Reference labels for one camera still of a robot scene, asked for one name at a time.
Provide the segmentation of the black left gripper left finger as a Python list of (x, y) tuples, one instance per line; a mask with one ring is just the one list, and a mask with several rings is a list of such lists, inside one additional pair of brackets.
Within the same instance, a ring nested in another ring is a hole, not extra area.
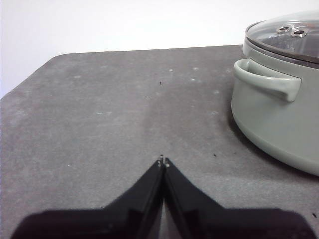
[(13, 239), (157, 239), (164, 165), (156, 161), (126, 192), (100, 209), (50, 210), (25, 217)]

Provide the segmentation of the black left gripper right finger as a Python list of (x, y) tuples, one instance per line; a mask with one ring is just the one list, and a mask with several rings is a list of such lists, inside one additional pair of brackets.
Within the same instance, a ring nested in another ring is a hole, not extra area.
[(300, 214), (271, 208), (225, 208), (164, 159), (165, 201), (183, 239), (307, 239)]

